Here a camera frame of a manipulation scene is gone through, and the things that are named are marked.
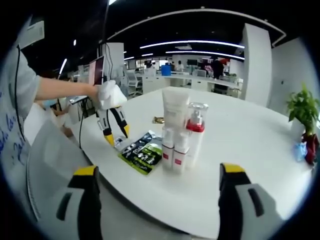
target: ceiling light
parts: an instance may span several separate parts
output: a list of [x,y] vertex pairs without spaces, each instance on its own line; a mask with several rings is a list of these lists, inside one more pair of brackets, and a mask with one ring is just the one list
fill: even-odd
[[109,5],[113,4],[115,1],[117,1],[117,0],[110,0]]
[[61,69],[60,69],[59,74],[62,73],[62,70],[64,69],[64,67],[65,67],[65,65],[66,65],[66,62],[67,62],[67,59],[65,58],[64,61],[63,61],[63,63],[62,63],[62,66],[61,66]]
[[161,42],[161,43],[156,43],[156,44],[141,46],[140,49],[145,49],[145,48],[150,48],[150,47],[160,46],[160,45],[168,45],[168,44],[188,44],[188,43],[220,44],[220,45],[227,45],[227,46],[232,46],[232,47],[236,47],[236,48],[240,48],[240,49],[244,49],[244,48],[245,48],[245,46],[242,46],[242,45],[233,44],[233,43],[228,43],[228,42],[223,42],[223,41],[185,40],[185,41],[167,41],[167,42]]
[[245,60],[244,57],[225,54],[225,53],[219,53],[219,52],[211,52],[211,51],[166,51],[165,53],[166,54],[188,54],[188,53],[190,53],[190,54],[211,54],[211,55],[220,55],[220,56]]

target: potted plant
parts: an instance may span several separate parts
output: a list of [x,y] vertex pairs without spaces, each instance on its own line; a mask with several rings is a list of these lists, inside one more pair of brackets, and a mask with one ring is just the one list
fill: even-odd
[[291,132],[297,141],[301,141],[304,131],[307,136],[313,134],[315,122],[319,116],[319,107],[319,100],[313,98],[304,83],[302,91],[290,94],[287,110],[289,111],[289,122],[293,121]]

